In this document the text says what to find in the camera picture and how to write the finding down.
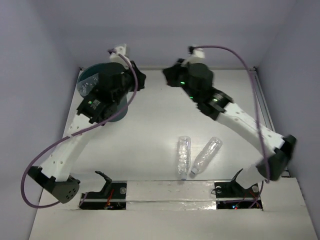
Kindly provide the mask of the dark blue label bottle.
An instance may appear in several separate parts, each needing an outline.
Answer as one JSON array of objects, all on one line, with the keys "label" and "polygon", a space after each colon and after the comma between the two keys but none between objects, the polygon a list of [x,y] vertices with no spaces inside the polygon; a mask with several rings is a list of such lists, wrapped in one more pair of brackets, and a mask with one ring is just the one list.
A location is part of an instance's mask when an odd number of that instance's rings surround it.
[{"label": "dark blue label bottle", "polygon": [[79,81],[76,85],[77,91],[84,98],[99,82],[99,74],[96,73],[86,79]]}]

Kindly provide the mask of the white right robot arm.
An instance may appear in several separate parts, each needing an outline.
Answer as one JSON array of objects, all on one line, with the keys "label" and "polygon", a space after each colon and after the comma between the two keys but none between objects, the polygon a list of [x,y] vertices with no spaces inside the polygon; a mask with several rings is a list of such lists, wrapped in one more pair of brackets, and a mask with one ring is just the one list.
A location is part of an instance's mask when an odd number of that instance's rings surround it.
[{"label": "white right robot arm", "polygon": [[214,73],[203,63],[187,63],[179,78],[182,89],[201,113],[233,130],[261,153],[261,160],[239,170],[228,184],[235,196],[242,196],[258,182],[277,181],[281,177],[292,159],[297,139],[260,124],[229,95],[213,87],[213,79]]}]

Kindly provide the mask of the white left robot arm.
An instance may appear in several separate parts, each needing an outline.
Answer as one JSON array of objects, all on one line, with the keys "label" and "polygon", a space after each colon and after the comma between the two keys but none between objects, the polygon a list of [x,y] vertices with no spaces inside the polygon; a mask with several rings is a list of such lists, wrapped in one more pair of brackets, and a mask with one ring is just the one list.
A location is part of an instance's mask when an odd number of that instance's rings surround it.
[{"label": "white left robot arm", "polygon": [[43,150],[31,161],[22,175],[21,196],[25,203],[39,208],[27,200],[25,180],[30,177],[45,191],[50,193],[58,204],[71,201],[80,189],[80,180],[71,175],[73,165],[91,138],[106,123],[120,120],[126,114],[133,99],[127,99],[131,92],[134,96],[145,87],[146,75],[134,61],[103,64],[101,73],[107,74],[86,95],[77,108],[67,135]]}]

